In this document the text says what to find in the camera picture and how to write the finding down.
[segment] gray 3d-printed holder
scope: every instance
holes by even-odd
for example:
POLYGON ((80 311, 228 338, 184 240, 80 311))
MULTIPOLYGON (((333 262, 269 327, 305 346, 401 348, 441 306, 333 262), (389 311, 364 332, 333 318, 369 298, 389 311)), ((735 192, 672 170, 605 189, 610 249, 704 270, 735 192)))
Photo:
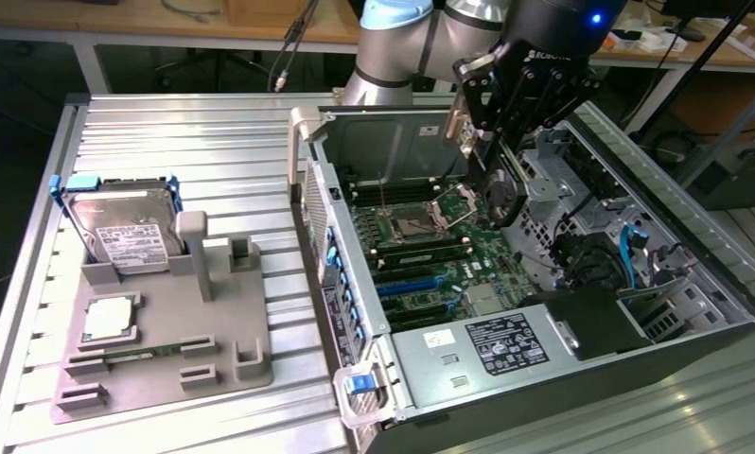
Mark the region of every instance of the gray 3d-printed holder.
POLYGON ((205 214, 177 214, 189 255, 169 272, 121 277, 81 266, 52 406, 64 423, 268 385, 270 339, 260 254, 246 238, 206 240, 205 214), (84 340, 89 303, 129 297, 129 330, 84 340))

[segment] barcode label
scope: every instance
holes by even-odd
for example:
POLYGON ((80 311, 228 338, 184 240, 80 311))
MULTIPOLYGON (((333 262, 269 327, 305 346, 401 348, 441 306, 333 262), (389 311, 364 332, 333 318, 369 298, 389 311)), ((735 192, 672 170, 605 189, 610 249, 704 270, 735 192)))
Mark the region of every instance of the barcode label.
POLYGON ((166 249, 156 224, 98 227, 97 237, 117 269, 166 263, 166 249))

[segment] hard drive label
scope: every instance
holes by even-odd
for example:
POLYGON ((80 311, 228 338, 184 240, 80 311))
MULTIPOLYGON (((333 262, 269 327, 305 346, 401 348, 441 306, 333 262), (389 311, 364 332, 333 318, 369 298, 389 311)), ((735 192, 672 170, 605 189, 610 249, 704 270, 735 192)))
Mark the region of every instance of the hard drive label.
POLYGON ((470 323, 464 328, 488 374, 506 374, 549 360, 522 314, 470 323))
POLYGON ((117 269, 166 263, 166 249, 156 224, 97 227, 96 230, 117 269))

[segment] black pole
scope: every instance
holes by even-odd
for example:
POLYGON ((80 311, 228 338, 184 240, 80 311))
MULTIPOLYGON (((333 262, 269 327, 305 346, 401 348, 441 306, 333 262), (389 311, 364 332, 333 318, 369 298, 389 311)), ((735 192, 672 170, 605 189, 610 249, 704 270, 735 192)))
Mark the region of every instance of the black pole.
POLYGON ((669 109, 672 103, 677 99, 677 95, 680 95, 680 92, 692 81, 692 78, 696 76, 696 73, 700 72, 703 66, 705 66, 705 63, 708 63, 708 60, 715 55, 715 52, 717 52, 719 47, 728 39, 728 36, 731 36, 731 33, 733 32, 737 25, 743 21, 744 16, 747 16, 748 12, 751 12, 753 9, 755 9, 755 0, 747 0, 743 9, 740 9, 740 12, 733 17, 731 17, 731 20, 728 21, 723 29, 719 31, 717 36, 708 44, 708 47, 705 47, 705 50, 696 59, 695 64, 692 64, 692 67, 685 72, 683 78, 672 88, 672 91, 667 95, 664 102, 660 103, 660 106, 657 106, 657 109, 647 119, 644 126, 641 127, 640 130, 629 134, 629 138, 632 139, 633 142, 639 143, 641 139, 647 136, 647 132, 649 131, 652 126, 655 126, 655 122, 657 121, 657 118, 660 118, 660 115, 663 115, 664 112, 669 109))

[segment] wooden table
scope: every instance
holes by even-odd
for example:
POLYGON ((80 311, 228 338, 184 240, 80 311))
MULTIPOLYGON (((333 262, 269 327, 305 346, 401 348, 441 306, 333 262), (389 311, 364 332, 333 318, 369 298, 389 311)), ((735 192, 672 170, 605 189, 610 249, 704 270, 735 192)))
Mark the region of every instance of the wooden table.
MULTIPOLYGON (((177 0, 182 8, 222 8, 224 0, 177 0)), ((644 4, 631 2, 625 11, 641 16, 644 4)), ((655 12, 652 22, 664 18, 655 12)), ((693 24, 708 39, 717 31, 693 24)), ((278 50, 284 28, 230 26, 221 14, 201 24, 165 10, 157 0, 121 0, 116 6, 89 5, 78 0, 0 0, 0 39, 52 41, 73 46, 88 89, 93 94, 109 93, 102 66, 94 52, 97 44, 198 47, 218 49, 278 50)), ((358 21, 346 0, 320 0, 313 23, 298 50, 305 52, 348 53, 357 50, 358 21)), ((672 53, 664 63, 668 69, 657 83, 627 131, 637 130, 667 94, 683 78, 709 41, 689 43, 687 49, 672 53)), ((590 62, 598 66, 652 68, 663 52, 601 49, 590 62)), ((755 73, 755 61, 725 44, 703 68, 705 71, 755 73)), ((437 84, 449 90, 449 84, 437 84)))

